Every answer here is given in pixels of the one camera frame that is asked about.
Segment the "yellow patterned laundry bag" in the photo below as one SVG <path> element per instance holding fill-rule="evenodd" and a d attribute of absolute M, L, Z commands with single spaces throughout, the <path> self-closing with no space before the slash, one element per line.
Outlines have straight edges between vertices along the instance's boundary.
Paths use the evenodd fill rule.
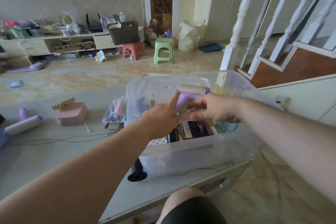
<path fill-rule="evenodd" d="M 204 22 L 183 21 L 180 24 L 181 31 L 178 39 L 178 48 L 181 51 L 196 51 L 200 44 L 200 38 L 204 31 Z"/>

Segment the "water bottle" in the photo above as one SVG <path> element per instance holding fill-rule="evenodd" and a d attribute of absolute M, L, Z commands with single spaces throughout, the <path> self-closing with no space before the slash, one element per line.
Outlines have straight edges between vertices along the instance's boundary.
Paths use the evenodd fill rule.
<path fill-rule="evenodd" d="M 120 22 L 126 22 L 126 17 L 122 12 L 120 12 L 119 20 L 120 20 Z"/>

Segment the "hand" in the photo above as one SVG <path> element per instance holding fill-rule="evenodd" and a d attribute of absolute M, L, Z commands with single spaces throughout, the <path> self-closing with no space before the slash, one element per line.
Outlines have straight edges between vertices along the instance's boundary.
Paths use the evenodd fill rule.
<path fill-rule="evenodd" d="M 150 140 L 169 135 L 179 122 L 179 116 L 174 114 L 180 92 L 176 92 L 169 103 L 158 104 L 146 111 L 137 121 Z"/>
<path fill-rule="evenodd" d="M 192 120 L 216 120 L 237 123 L 240 122 L 238 118 L 240 101 L 240 98 L 206 94 L 187 104 L 187 110 Z"/>

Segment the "white table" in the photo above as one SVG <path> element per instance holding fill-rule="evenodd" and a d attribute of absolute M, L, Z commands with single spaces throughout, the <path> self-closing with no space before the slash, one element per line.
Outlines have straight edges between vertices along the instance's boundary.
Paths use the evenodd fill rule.
<path fill-rule="evenodd" d="M 66 139 L 78 135 L 96 135 L 108 133 L 103 128 L 102 117 L 111 101 L 125 93 L 126 85 L 121 85 L 11 106 L 0 106 L 0 113 L 7 119 L 6 124 L 17 121 L 19 119 L 19 110 L 23 107 L 28 109 L 30 116 L 39 114 L 46 119 L 43 126 L 11 139 L 9 141 L 11 144 L 34 139 Z M 89 114 L 86 118 L 86 124 L 90 133 L 87 132 L 85 125 L 61 127 L 57 123 L 56 113 L 50 106 L 71 96 L 75 97 L 76 101 L 85 102 L 87 105 Z M 72 140 L 87 141 L 98 139 L 102 136 L 105 135 L 77 137 Z M 0 200 L 45 171 L 90 149 L 107 138 L 90 142 L 70 143 L 63 141 L 35 146 L 7 144 L 0 149 Z M 250 161 L 251 158 L 239 161 L 233 160 L 218 165 L 215 168 L 219 172 L 198 169 L 182 176 L 166 176 L 138 183 L 127 181 L 127 176 L 130 174 L 129 171 L 108 204 L 100 222 L 115 223 L 125 218 L 136 216 L 146 209 L 163 203 L 172 192 L 186 186 L 202 187 L 209 185 L 211 187 L 211 184 L 218 186 L 218 181 L 221 182 L 222 179 L 226 178 L 222 188 L 228 189 L 235 183 Z"/>

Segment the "black storage basket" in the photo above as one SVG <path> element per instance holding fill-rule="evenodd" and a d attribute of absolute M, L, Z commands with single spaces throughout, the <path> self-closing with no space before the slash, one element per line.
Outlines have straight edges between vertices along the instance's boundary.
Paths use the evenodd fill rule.
<path fill-rule="evenodd" d="M 114 25 L 117 25 L 117 23 L 109 24 L 107 26 L 108 30 L 110 31 L 114 45 L 132 44 L 140 42 L 138 30 L 139 24 L 137 21 L 122 22 L 120 28 L 114 28 Z"/>

